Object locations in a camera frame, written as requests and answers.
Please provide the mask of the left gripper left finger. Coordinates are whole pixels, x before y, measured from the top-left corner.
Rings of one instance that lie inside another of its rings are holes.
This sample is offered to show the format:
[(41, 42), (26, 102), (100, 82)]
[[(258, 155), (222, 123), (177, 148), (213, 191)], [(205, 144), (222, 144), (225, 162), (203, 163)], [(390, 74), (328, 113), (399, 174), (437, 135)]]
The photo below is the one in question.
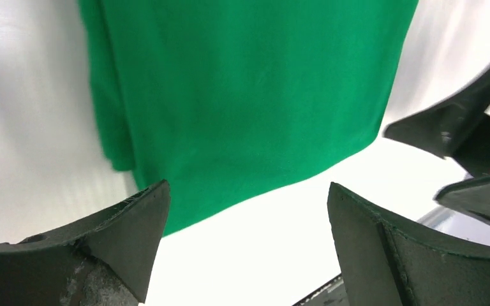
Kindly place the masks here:
[(59, 228), (0, 244), (0, 305), (145, 302), (170, 208), (163, 180)]

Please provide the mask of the green t shirt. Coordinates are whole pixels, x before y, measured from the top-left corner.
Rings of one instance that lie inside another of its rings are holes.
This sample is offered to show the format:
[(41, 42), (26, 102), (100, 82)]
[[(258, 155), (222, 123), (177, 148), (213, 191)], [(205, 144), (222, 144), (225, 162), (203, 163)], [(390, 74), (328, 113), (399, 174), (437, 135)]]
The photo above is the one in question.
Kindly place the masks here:
[(377, 137), (416, 1), (79, 1), (104, 155), (170, 235)]

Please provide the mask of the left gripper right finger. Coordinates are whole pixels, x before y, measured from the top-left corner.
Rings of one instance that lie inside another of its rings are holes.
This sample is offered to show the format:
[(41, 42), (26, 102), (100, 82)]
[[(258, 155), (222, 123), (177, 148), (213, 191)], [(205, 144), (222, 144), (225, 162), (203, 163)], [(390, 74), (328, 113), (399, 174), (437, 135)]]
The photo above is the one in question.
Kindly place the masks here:
[(428, 228), (337, 183), (327, 209), (351, 305), (490, 305), (490, 246)]

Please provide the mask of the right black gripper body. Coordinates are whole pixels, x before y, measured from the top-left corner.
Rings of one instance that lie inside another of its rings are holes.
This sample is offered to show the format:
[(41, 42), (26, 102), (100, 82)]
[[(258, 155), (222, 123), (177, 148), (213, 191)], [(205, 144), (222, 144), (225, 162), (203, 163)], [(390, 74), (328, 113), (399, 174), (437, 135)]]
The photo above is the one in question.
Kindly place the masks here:
[(490, 174), (490, 116), (485, 115), (452, 159), (472, 177)]

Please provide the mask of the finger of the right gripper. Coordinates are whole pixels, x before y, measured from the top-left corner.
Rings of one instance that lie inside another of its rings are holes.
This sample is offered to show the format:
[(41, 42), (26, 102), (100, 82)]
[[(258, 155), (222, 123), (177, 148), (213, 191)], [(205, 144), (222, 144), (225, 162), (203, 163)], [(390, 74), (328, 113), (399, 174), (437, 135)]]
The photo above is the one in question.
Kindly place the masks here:
[(490, 174), (445, 186), (434, 200), (490, 225)]
[(476, 128), (489, 105), (490, 65), (443, 101), (389, 124), (383, 136), (438, 157), (447, 157)]

